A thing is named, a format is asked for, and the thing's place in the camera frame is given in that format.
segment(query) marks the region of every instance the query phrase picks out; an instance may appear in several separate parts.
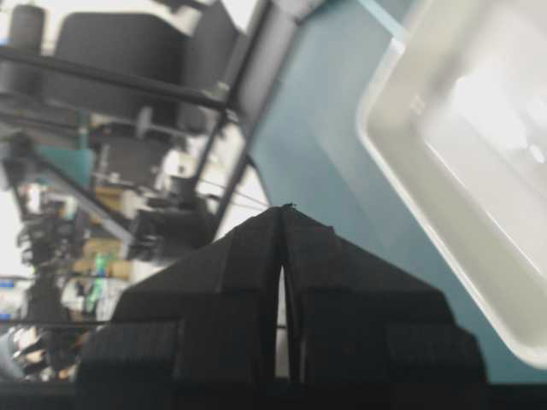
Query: black cable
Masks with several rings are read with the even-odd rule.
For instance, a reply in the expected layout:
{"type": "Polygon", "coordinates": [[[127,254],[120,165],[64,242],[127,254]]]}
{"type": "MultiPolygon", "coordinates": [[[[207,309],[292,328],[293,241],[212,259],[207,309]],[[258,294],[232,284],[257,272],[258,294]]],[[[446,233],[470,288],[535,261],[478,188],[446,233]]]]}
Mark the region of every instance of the black cable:
{"type": "Polygon", "coordinates": [[[0,276],[0,282],[32,282],[33,280],[36,280],[36,278],[27,276],[0,276]]]}
{"type": "MultiPolygon", "coordinates": [[[[200,194],[200,196],[203,197],[203,198],[206,198],[206,199],[212,199],[214,201],[220,201],[221,200],[221,198],[218,195],[215,195],[215,194],[200,194]]],[[[251,207],[250,205],[244,205],[243,203],[237,203],[237,202],[230,202],[230,203],[235,207],[252,209],[254,211],[261,211],[262,212],[264,210],[262,208],[251,207]]]]}
{"type": "Polygon", "coordinates": [[[31,128],[44,128],[50,132],[72,132],[71,137],[78,132],[78,126],[63,124],[61,122],[55,122],[50,120],[42,120],[32,117],[25,117],[19,115],[13,115],[9,113],[0,112],[0,119],[7,122],[14,122],[17,125],[30,126],[31,128]]]}
{"type": "Polygon", "coordinates": [[[68,279],[117,279],[112,276],[85,275],[84,273],[60,273],[58,276],[64,276],[68,279]]]}
{"type": "MultiPolygon", "coordinates": [[[[211,181],[208,181],[207,179],[199,179],[200,182],[204,182],[205,184],[209,184],[209,185],[213,185],[213,186],[216,186],[218,188],[222,188],[223,190],[226,189],[226,186],[222,185],[222,184],[217,184],[216,182],[211,182],[211,181]]],[[[262,202],[262,201],[259,201],[258,199],[256,198],[253,198],[252,196],[249,196],[249,195],[245,195],[237,190],[235,190],[234,192],[234,195],[239,195],[243,198],[246,198],[248,199],[249,201],[252,201],[252,202],[255,202],[255,203],[258,203],[259,205],[262,205],[263,207],[266,207],[266,208],[269,208],[270,206],[265,203],[265,202],[262,202]]]]}
{"type": "Polygon", "coordinates": [[[107,325],[108,321],[105,320],[83,320],[81,322],[55,322],[48,320],[29,320],[29,319],[9,319],[9,320],[0,320],[0,325],[8,326],[39,326],[47,327],[51,329],[73,329],[80,327],[97,327],[102,325],[107,325]]]}

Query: blue wall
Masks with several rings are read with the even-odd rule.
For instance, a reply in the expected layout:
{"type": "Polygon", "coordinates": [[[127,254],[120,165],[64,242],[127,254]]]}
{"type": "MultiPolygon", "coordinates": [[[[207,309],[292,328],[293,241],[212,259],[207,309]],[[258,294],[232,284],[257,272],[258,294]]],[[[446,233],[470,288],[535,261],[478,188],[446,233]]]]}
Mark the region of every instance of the blue wall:
{"type": "MultiPolygon", "coordinates": [[[[398,20],[412,5],[377,3],[398,20]]],[[[357,104],[390,40],[357,0],[332,0],[304,24],[254,147],[268,193],[440,288],[492,382],[547,381],[507,350],[358,140],[357,104]]]]}

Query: white plastic tray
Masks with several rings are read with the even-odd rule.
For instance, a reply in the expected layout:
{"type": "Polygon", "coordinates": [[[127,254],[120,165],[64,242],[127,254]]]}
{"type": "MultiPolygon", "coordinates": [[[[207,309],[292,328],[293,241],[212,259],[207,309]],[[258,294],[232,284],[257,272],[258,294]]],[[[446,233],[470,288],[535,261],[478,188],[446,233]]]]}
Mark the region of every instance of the white plastic tray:
{"type": "Polygon", "coordinates": [[[547,368],[547,2],[425,0],[362,141],[508,347],[547,368]]]}

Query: black roller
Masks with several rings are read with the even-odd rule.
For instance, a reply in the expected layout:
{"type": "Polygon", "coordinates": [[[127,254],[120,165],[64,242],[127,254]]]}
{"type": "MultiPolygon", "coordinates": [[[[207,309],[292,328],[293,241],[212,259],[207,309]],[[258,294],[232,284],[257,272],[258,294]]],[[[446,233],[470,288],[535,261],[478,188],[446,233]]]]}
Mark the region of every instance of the black roller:
{"type": "MultiPolygon", "coordinates": [[[[31,5],[14,8],[9,26],[8,45],[40,54],[44,36],[44,9],[31,5]]],[[[0,64],[0,92],[34,97],[41,85],[39,69],[13,62],[0,64]]]]}

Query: green object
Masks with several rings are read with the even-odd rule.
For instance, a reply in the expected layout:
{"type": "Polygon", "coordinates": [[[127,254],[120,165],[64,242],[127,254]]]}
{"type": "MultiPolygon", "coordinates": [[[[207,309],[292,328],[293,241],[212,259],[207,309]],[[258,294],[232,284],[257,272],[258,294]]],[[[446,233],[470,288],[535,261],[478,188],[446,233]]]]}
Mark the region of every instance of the green object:
{"type": "Polygon", "coordinates": [[[95,279],[91,293],[85,299],[85,311],[92,312],[97,302],[103,297],[103,290],[106,279],[95,279]]]}
{"type": "Polygon", "coordinates": [[[74,182],[88,188],[91,183],[95,156],[90,149],[65,149],[39,146],[39,154],[63,171],[74,182]]]}
{"type": "Polygon", "coordinates": [[[98,253],[95,256],[95,274],[97,276],[106,277],[107,267],[109,266],[110,262],[113,259],[115,259],[115,255],[113,253],[109,253],[109,254],[98,253]]]}

